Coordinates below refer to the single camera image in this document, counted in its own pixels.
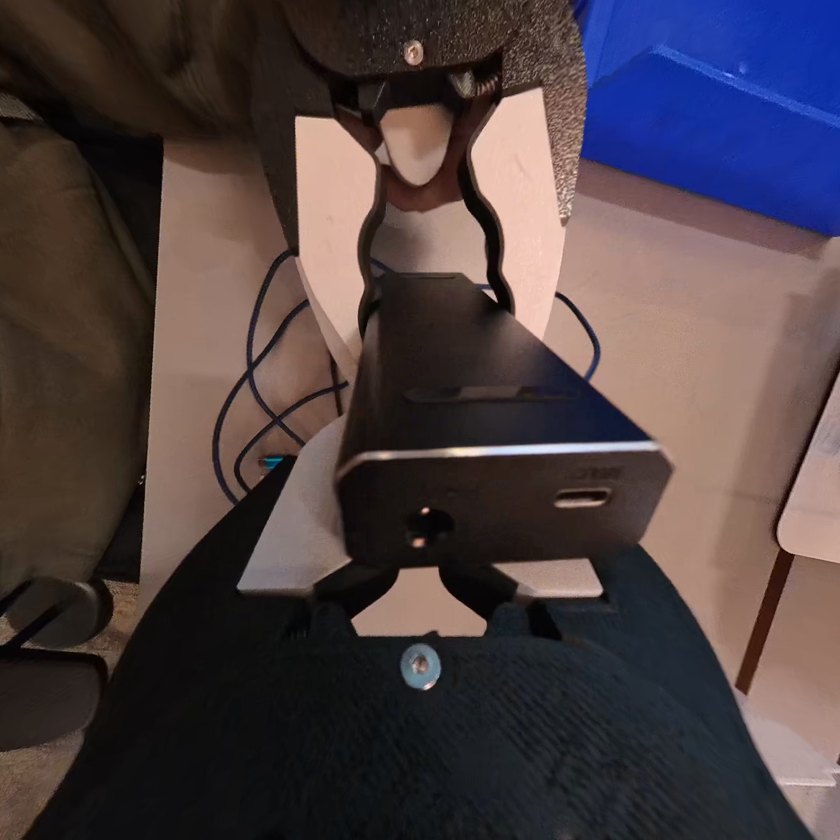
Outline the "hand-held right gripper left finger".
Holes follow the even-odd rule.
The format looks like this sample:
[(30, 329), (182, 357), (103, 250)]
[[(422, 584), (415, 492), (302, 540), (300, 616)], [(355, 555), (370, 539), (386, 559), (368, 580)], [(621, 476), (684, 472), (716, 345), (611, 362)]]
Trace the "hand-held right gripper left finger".
[(345, 427), (334, 420), (306, 443), (237, 584), (241, 595), (292, 600), (354, 618), (388, 594), (396, 570), (352, 561), (344, 545), (335, 467)]

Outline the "black USB hub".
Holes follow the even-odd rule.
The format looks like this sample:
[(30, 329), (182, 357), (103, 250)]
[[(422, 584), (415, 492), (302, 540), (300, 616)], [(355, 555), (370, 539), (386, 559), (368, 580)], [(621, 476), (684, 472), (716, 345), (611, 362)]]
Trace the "black USB hub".
[(462, 275), (385, 274), (335, 470), (371, 567), (594, 559), (640, 542), (661, 445)]

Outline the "person's left hand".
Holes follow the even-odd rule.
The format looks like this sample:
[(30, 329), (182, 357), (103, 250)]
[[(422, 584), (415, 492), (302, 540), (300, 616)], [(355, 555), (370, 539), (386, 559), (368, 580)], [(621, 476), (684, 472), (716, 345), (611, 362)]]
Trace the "person's left hand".
[(381, 169), (385, 201), (405, 213), (427, 213), (461, 200), (457, 168), (442, 166), (423, 185), (406, 182), (394, 167)]

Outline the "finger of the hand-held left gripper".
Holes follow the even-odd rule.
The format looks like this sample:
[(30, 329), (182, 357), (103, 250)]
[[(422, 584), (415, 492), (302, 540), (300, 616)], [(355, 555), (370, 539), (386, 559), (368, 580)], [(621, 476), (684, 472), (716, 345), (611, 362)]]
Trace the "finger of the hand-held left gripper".
[(458, 166), (465, 205), (486, 240), (486, 283), (497, 302), (544, 336), (560, 278), (560, 206), (543, 90), (501, 97)]
[(295, 118), (297, 267), (331, 349), (362, 346), (359, 311), (370, 269), (364, 236), (382, 210), (381, 165), (334, 118)]

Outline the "person's olive clothing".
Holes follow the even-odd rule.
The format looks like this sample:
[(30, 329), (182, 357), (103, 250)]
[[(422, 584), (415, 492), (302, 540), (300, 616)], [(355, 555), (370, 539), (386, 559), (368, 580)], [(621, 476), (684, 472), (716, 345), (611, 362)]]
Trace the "person's olive clothing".
[(144, 472), (154, 283), (78, 147), (2, 120), (2, 594), (94, 571)]

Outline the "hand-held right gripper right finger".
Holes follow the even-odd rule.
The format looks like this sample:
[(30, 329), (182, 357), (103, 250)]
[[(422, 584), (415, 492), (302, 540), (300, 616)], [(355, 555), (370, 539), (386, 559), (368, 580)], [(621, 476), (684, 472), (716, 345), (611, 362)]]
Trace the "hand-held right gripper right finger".
[(550, 607), (600, 608), (604, 587), (587, 559), (448, 563), (444, 588), (488, 624), (551, 624)]

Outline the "white stand base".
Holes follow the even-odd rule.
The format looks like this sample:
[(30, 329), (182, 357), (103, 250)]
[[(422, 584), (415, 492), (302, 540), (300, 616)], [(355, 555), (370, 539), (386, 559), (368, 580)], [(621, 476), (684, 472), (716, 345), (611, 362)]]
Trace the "white stand base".
[(805, 447), (776, 525), (780, 548), (839, 563), (839, 379)]

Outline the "blue plastic bin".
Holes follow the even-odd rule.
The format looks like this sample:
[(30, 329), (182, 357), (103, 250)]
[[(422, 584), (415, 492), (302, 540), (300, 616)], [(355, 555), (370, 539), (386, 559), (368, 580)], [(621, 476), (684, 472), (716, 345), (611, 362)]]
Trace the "blue plastic bin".
[(572, 5), (582, 158), (838, 236), (838, 1)]

